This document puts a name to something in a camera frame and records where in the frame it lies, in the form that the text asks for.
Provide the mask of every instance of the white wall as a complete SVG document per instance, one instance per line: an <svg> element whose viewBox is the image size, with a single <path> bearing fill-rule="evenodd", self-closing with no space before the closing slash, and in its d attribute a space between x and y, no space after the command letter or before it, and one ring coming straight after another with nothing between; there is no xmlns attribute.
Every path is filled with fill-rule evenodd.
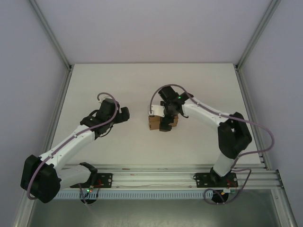
<svg viewBox="0 0 303 227"><path fill-rule="evenodd" d="M276 136L270 153L303 226L303 1L282 1L244 66L258 120Z"/></svg>
<svg viewBox="0 0 303 227"><path fill-rule="evenodd" d="M271 0L37 0L71 63L237 63Z"/></svg>
<svg viewBox="0 0 303 227"><path fill-rule="evenodd" d="M42 152L66 69L27 1L0 1L0 31L0 220L9 227L24 161Z"/></svg>

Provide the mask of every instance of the black bracket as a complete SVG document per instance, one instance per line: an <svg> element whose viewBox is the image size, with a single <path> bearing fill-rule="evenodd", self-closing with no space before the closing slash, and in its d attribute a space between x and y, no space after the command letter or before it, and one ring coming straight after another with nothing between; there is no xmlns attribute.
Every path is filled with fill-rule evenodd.
<svg viewBox="0 0 303 227"><path fill-rule="evenodd" d="M116 110L116 105L114 101L110 98L106 98L101 103L99 110L94 110L87 117L84 117L82 121L80 121L80 125L86 125L88 127L93 127L98 124L104 123L108 121L114 114ZM97 139L100 135L107 132L108 129L113 127L113 124L118 124L122 122L128 121L130 115L127 107L123 107L120 109L120 105L118 104L118 111L113 121L110 123L94 128L91 131L95 132L95 139Z"/></svg>
<svg viewBox="0 0 303 227"><path fill-rule="evenodd" d="M102 173L97 173L96 181L94 184L94 188L99 188L99 180L101 181L101 186L100 188L111 188L112 187L112 182L113 182L113 174L102 174ZM89 188L90 183L82 183L81 184L82 188ZM79 188L78 184L75 184L71 186L71 188Z"/></svg>
<svg viewBox="0 0 303 227"><path fill-rule="evenodd" d="M159 130L170 131L171 126L169 124L174 122L176 115L181 114L183 117L188 118L183 113L182 105L189 97L185 92L179 95L171 86L162 88L158 93L163 100L160 105L164 106L164 117L161 117Z"/></svg>
<svg viewBox="0 0 303 227"><path fill-rule="evenodd" d="M194 175L197 188L234 188L238 187L237 175L235 173L228 173L221 177L219 181L211 180L210 173L196 173Z"/></svg>

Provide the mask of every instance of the small cardboard box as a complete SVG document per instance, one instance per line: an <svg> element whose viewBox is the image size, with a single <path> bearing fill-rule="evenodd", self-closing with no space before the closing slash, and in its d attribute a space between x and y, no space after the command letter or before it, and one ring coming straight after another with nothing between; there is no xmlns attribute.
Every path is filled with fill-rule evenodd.
<svg viewBox="0 0 303 227"><path fill-rule="evenodd" d="M160 128L160 121L161 121L161 117L159 116L149 116L148 117L148 123L149 123L149 127L150 130L156 130ZM175 116L174 122L170 123L170 125L172 127L176 127L178 123L178 115Z"/></svg>

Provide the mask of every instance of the cable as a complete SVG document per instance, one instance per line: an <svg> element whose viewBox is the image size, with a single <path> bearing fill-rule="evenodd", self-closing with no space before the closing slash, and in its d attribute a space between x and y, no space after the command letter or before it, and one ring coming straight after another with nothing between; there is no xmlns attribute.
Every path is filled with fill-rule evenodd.
<svg viewBox="0 0 303 227"><path fill-rule="evenodd" d="M230 182L229 180L227 180L227 184L229 185L228 189L231 187L231 184L233 184L233 186L236 188L235 192L237 191L237 185L234 182Z"/></svg>
<svg viewBox="0 0 303 227"><path fill-rule="evenodd" d="M164 86L158 88L158 89L155 91L155 93L152 95L152 98L151 98L151 101L150 101L150 113L152 113L152 101L153 101L154 97L156 96L156 94L157 94L162 88L164 88L164 87L169 87L169 86L174 86L174 87L178 87L178 88L182 89L182 90L185 92L185 94L188 96L188 98L189 98L193 103L195 103L195 104L198 105L199 107L205 109L206 111L210 112L211 114L217 115L217 116L219 116L219 117L224 117L224 118L232 119L232 120L235 120L235 121L240 121L240 122L244 122L244 123L248 123L248 124L251 124L251 125L258 126L258 127L262 128L262 129L264 129L264 130L270 135L271 144L270 144L270 146L269 146L268 148L263 149L263 150L250 151L250 152L245 152L245 153L239 154L239 155L235 158L235 161L234 161L233 165L231 166L231 169L234 168L234 166L237 164L237 162L238 162L238 160L239 160L240 157L242 157L242 156L244 156L244 155L249 155L249 154L264 153L264 152L267 152L267 151L269 151L269 150L271 150L271 149L273 148L273 146L274 146L274 144L275 144L275 137L274 137L273 133L272 133L267 127L265 127L265 126L263 126L263 125L261 125L261 124L252 122L252 121L248 121L248 120L244 120L244 119L241 119L241 118L232 117L232 116L227 116L227 115L224 115L224 114L217 113L216 111L213 111L213 110L209 109L208 107L202 105L201 103L196 102L196 101L190 96L190 94L189 94L182 86L180 86L180 85L178 85L178 84L167 84L167 85L164 85ZM223 203L217 203L217 204L224 205L224 204L228 204L228 203L231 203L232 201L234 201L236 198L238 198L238 196L239 196L239 195L241 194L241 192L243 191L243 189L244 189L244 187L245 187L245 185L246 185L246 183L247 183L247 181L248 181L248 179L249 179L249 177L250 177L251 169L250 169L250 168L245 168L245 169L240 169L240 170L235 170L235 169L232 170L232 171L234 171L234 172L242 172L242 171L245 171L245 170L249 170L250 172L249 172L249 174L248 174L248 176L247 176L247 178L246 178L246 180L245 180L243 186L239 189L238 193L237 193L230 201L224 202L224 199L223 199L223 197L221 196L221 194L220 194L218 191L216 191L216 190L214 190L214 189L210 189L210 188L208 188L208 189L206 189L206 190L204 191L204 200L205 200L207 203L209 203L209 204L215 205L216 203L211 203L211 202L209 202L209 201L207 201L207 200L205 199L206 192L208 192L208 191L213 191L213 192L215 192L216 194L218 194L218 195L220 196L220 198L222 199L222 201L223 201Z"/></svg>
<svg viewBox="0 0 303 227"><path fill-rule="evenodd" d="M101 93L99 93L99 94L97 95L98 101L100 101L100 99L99 99L100 95L108 95L108 96L110 96L110 97L113 99L113 101L114 101L114 103L115 103L115 107L116 107L116 110L115 110L113 116L112 116L108 121L106 121L106 122L103 122L103 123L101 123L101 124L92 126L92 127L90 127L90 128L84 129L84 130L82 130L82 131L76 133L75 136L79 136L79 135L85 133L86 131L89 131L89 130L92 130L92 129L101 127L101 126L103 126L103 125L106 125L106 124L110 123L111 121L113 121L114 118L116 117L117 112L118 112L118 102L115 100L115 98L114 98L111 94L109 94L109 93L107 93L107 92L101 92ZM27 187L27 197L28 197L30 200L35 200L35 199L36 199L36 197L32 197L32 196L30 195L30 189L32 188L34 179L35 179L35 177L37 176L38 172L40 171L41 167L42 167L49 159L51 159L51 157L54 156L59 150L61 150L66 144L68 144L70 141L72 141L72 140L75 138L75 136L72 135L71 137L69 137L63 144L61 144L55 151L53 151L53 153L51 153L50 156L48 156L46 159L44 159L44 160L41 162L41 164L38 166L38 168L35 170L35 172L34 172L32 178L31 178L30 181L29 181L28 187Z"/></svg>
<svg viewBox="0 0 303 227"><path fill-rule="evenodd" d="M96 198L99 198L99 191L100 191L100 188L101 188L101 180L99 179L99 188L98 188L98 191L97 191L97 194L96 194Z"/></svg>
<svg viewBox="0 0 303 227"><path fill-rule="evenodd" d="M86 200L85 200L85 197L84 197L84 194L83 194L83 190L82 190L81 184L79 184L79 188L80 188L80 193L81 193L82 199L83 199L83 201L84 201L84 204L87 204L87 202L86 202Z"/></svg>
<svg viewBox="0 0 303 227"><path fill-rule="evenodd" d="M160 184L160 183L152 183L146 185L138 185L138 186L128 186L128 185L120 185L120 184L112 184L112 186L126 187L126 188L140 188L140 187L149 187L149 186L183 186L183 184Z"/></svg>

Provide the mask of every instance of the mounting plate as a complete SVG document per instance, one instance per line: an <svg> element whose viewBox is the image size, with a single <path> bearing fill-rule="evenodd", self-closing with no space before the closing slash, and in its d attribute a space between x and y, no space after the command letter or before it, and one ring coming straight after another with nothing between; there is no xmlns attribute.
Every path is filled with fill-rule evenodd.
<svg viewBox="0 0 303 227"><path fill-rule="evenodd" d="M101 187L100 188L111 188L112 187L112 181L113 181L113 174L102 174L97 173L97 179L95 181L95 188L99 187L99 180L101 181ZM82 183L82 188L89 188L89 183ZM79 188L78 184L72 185L71 188Z"/></svg>
<svg viewBox="0 0 303 227"><path fill-rule="evenodd" d="M197 188L234 188L238 187L237 175L235 173L228 173L221 178L220 182L214 183L210 178L210 173L196 173L194 180Z"/></svg>

